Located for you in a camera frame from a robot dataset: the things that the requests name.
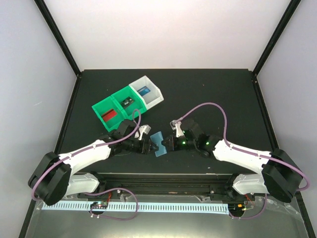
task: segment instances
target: white wall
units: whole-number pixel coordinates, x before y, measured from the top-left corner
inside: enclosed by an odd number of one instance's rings
[[[253,70],[290,0],[46,0],[79,68]]]
[[[1,1],[0,22],[0,236],[15,238],[76,78],[34,1]]]
[[[317,232],[317,1],[300,3],[258,79],[280,148],[312,180],[303,198]]]

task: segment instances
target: black frame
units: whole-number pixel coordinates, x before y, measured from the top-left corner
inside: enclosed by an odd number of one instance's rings
[[[65,132],[67,129],[67,125],[69,122],[69,118],[70,118],[70,115],[72,112],[72,108],[73,108],[73,105],[74,105],[74,102],[76,99],[76,95],[78,92],[79,83],[81,80],[81,77],[80,77],[81,71],[80,71],[79,67],[77,66],[77,63],[76,63],[75,59],[73,58],[66,42],[64,41],[64,38],[63,38],[61,32],[59,31],[52,15],[50,14],[50,11],[49,11],[48,7],[46,6],[44,0],[34,0],[34,2],[38,6],[41,14],[43,15],[45,21],[47,22],[49,28],[51,29],[53,35],[55,36],[59,46],[61,47],[65,57],[67,58],[69,64],[71,65],[75,75],[77,76],[75,87],[74,87],[73,93],[71,95],[71,99],[70,99],[70,102],[69,102],[69,105],[67,108],[64,122],[63,122],[61,131],[60,131],[60,134],[58,137],[57,145],[56,145],[56,148],[54,150],[55,153],[59,154],[61,145],[63,143],[64,136],[65,136]],[[301,2],[301,0],[291,0],[290,1],[285,13],[283,14],[279,24],[277,25],[277,27],[276,27],[273,35],[271,36],[265,50],[262,53],[256,67],[254,68],[254,70],[252,72],[252,83],[254,86],[254,91],[255,91],[257,99],[258,99],[259,107],[260,107],[260,110],[261,110],[261,113],[262,113],[262,116],[264,119],[264,123],[266,126],[266,130],[267,130],[267,133],[269,136],[269,140],[270,140],[272,149],[278,148],[278,144],[277,144],[277,140],[276,140],[276,137],[274,134],[274,130],[273,130],[270,118],[268,116],[268,112],[267,112],[265,102],[264,102],[264,99],[263,99],[263,96],[261,93],[261,89],[260,89],[260,86],[258,84],[257,75],[259,74],[260,70],[264,66],[267,58],[269,57],[271,51],[273,50],[275,44],[277,43],[279,37],[281,36],[283,30],[285,29],[286,25],[288,24],[289,20],[291,19],[292,15],[294,14],[294,12],[295,12],[295,10],[300,2]],[[298,205],[299,205],[303,220],[305,222],[305,227],[306,227],[306,230],[308,232],[308,235],[310,238],[315,238],[316,236],[315,236],[311,221],[310,221],[309,216],[307,214],[307,210],[306,210],[306,207],[305,207],[305,204],[303,202],[303,199],[302,199],[300,192],[296,193],[296,198],[298,201]],[[26,217],[25,217],[25,221],[23,223],[23,226],[22,226],[22,229],[20,232],[20,236],[19,236],[20,238],[23,238],[26,236],[27,229],[28,229],[34,208],[35,208],[35,201],[31,201],[28,212],[27,212]]]

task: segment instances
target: black work surface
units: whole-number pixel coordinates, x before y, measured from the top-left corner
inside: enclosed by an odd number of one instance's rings
[[[227,139],[258,150],[271,150],[264,120],[246,69],[111,69],[85,70],[63,140],[61,153],[86,146],[107,133],[91,106],[129,83],[146,75],[161,90],[164,101],[142,114],[150,135],[162,131],[172,134],[169,125],[194,106],[204,102],[220,104],[228,118]],[[222,136],[223,116],[219,109],[204,106],[193,118],[209,134]],[[146,174],[232,174],[249,170],[227,162],[200,157],[195,152],[128,154],[108,158],[82,172]]]

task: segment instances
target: blue block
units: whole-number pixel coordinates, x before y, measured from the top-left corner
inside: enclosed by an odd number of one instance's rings
[[[155,152],[156,157],[165,155],[167,153],[165,146],[163,146],[161,143],[163,141],[163,135],[161,131],[151,135],[150,139],[154,144],[158,146],[158,151]]]

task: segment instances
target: black metal edge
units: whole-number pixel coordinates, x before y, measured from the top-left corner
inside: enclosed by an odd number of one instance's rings
[[[216,175],[216,174],[207,174],[207,175],[199,175],[199,174],[187,174],[187,175],[178,175],[178,174],[104,174],[98,173],[98,175],[102,176],[106,179],[144,179],[144,180],[220,180],[226,179],[228,180],[232,175]]]
[[[285,10],[281,20],[279,21],[276,29],[274,30],[266,48],[264,49],[256,67],[253,70],[253,74],[255,76],[257,76],[261,70],[261,68],[263,67],[263,65],[265,64],[269,54],[271,53],[271,51],[273,50],[276,42],[278,41],[279,37],[281,36],[281,34],[283,33],[287,23],[289,22],[289,20],[291,19],[293,13],[295,12],[297,6],[299,5],[299,3],[301,2],[301,0],[291,0],[287,9]]]
[[[267,109],[266,109],[266,106],[265,106],[265,102],[264,102],[264,98],[263,98],[263,95],[262,95],[262,92],[261,92],[261,89],[260,89],[260,86],[259,86],[259,83],[258,83],[258,79],[252,73],[251,73],[251,75],[252,75],[252,83],[253,83],[254,91],[255,91],[256,96],[257,96],[257,100],[258,100],[259,107],[260,107],[260,110],[261,110],[261,113],[262,113],[262,117],[263,117],[263,120],[264,120],[266,131],[267,131],[267,134],[268,134],[268,137],[269,137],[269,141],[271,143],[272,150],[274,150],[274,149],[278,148],[278,144],[277,144],[277,140],[276,140],[276,137],[275,137],[275,133],[274,133],[270,118],[268,116],[268,112],[267,112]],[[309,216],[308,216],[308,213],[307,213],[306,206],[304,204],[302,195],[301,195],[300,192],[296,192],[295,196],[296,196],[296,199],[297,199],[297,203],[298,203],[302,218],[304,220],[304,224],[305,224],[305,228],[306,228],[307,234],[308,234],[309,238],[315,238],[316,236],[315,236],[315,233],[314,233],[314,230],[313,230],[313,227],[312,227],[312,223],[311,223],[311,221],[309,219]]]
[[[80,82],[81,82],[81,77],[78,76],[76,79],[76,82],[75,82],[73,92],[72,92],[71,97],[70,97],[70,101],[69,101],[69,104],[67,107],[66,115],[65,115],[65,118],[64,118],[61,130],[60,130],[60,133],[59,133],[59,136],[57,139],[55,149],[54,149],[54,152],[56,154],[60,153],[60,149],[61,149],[61,146],[63,144],[63,140],[65,137],[65,133],[66,133],[68,122],[69,122],[69,118],[70,118],[71,112],[72,112],[73,107],[74,107],[74,103],[75,103],[75,99],[77,96]],[[29,205],[28,211],[26,213],[26,216],[25,216],[25,219],[24,219],[21,231],[20,231],[19,238],[24,238],[26,236],[26,233],[28,231],[28,227],[29,227],[32,215],[33,215],[33,211],[35,209],[35,204],[36,204],[36,201],[31,200],[31,203]]]
[[[251,73],[251,77],[252,77],[254,91],[256,93],[256,97],[257,97],[257,100],[259,103],[260,111],[262,113],[262,117],[263,117],[266,131],[268,134],[268,139],[270,141],[272,150],[274,150],[274,149],[278,148],[278,143],[277,143],[276,136],[275,136],[275,133],[273,130],[273,126],[272,126],[271,120],[269,119],[269,116],[268,116],[268,112],[267,112],[264,98],[263,98],[263,95],[262,95],[262,92],[261,92],[261,89],[260,89],[260,86],[258,83],[258,79],[252,73]]]
[[[67,58],[70,66],[72,67],[75,75],[78,77],[81,72],[79,67],[77,66],[77,63],[73,57],[73,55],[71,54],[66,42],[64,41],[63,36],[61,35],[61,32],[59,31],[48,7],[46,6],[44,0],[34,0],[34,2],[36,3],[36,5],[38,6],[41,14],[43,15],[46,23],[48,24],[51,32],[53,33],[53,35],[55,36],[55,39],[57,40],[61,50],[63,51],[65,57]]]
[[[24,238],[29,228],[29,224],[32,218],[33,211],[35,209],[36,201],[31,200],[28,211],[26,212],[26,216],[22,225],[22,229],[20,231],[19,238]]]
[[[59,133],[59,136],[57,139],[57,143],[56,143],[55,150],[54,150],[55,154],[60,153],[60,149],[61,149],[61,146],[63,144],[65,133],[67,130],[67,126],[69,123],[70,115],[71,115],[71,112],[73,111],[73,108],[74,108],[74,104],[75,104],[75,100],[76,100],[77,93],[79,90],[80,82],[81,82],[81,76],[78,76],[76,79],[76,82],[75,82],[73,92],[72,92],[70,100],[69,100],[69,104],[67,107],[65,118],[64,118],[63,124],[61,126],[61,130],[60,130],[60,133]]]
[[[300,210],[300,212],[302,214],[302,218],[304,220],[304,224],[305,224],[305,228],[306,228],[307,234],[308,234],[309,238],[316,238],[316,235],[315,235],[311,220],[309,219],[308,212],[307,212],[305,203],[303,201],[302,194],[300,192],[297,192],[295,194],[295,196],[296,196],[296,199],[297,199],[299,210]]]

